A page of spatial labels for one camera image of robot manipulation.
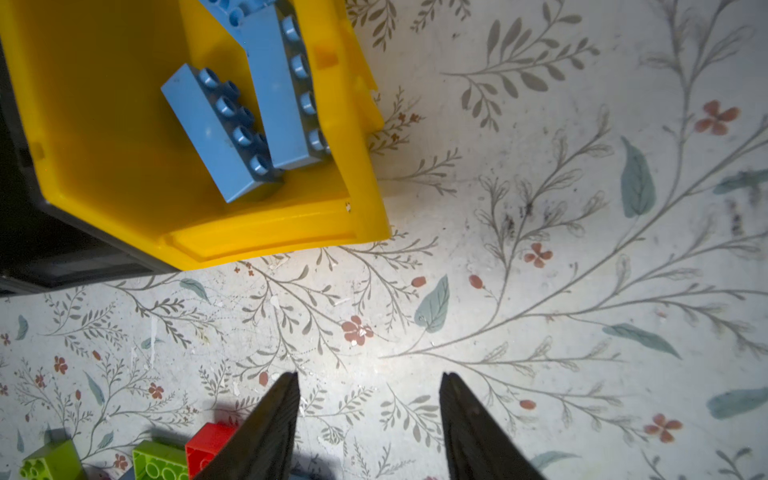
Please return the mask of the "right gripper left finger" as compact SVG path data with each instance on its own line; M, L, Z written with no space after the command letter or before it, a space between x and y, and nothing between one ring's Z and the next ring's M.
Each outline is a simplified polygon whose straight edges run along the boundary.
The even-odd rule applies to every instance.
M196 477L211 480L288 479L299 403L298 374L282 374Z

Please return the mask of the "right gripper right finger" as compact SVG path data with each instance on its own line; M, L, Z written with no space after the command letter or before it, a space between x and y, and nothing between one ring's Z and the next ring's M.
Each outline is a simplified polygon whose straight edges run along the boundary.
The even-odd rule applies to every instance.
M543 479L458 374L442 375L439 400L451 479Z

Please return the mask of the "red lego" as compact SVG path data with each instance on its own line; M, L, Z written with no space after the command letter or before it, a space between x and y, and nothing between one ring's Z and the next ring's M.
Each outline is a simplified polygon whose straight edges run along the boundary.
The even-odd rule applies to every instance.
M237 427L206 423L186 444L185 453L190 479L194 479L222 450Z

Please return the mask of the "blue lego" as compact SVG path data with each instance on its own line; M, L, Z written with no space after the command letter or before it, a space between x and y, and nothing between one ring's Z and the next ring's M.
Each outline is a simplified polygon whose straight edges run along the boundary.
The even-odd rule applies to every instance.
M243 1L230 12L248 59L273 165L282 170L325 159L311 70L298 17L287 1Z
M234 82L184 64L161 91L224 201L265 198L282 186L283 172Z

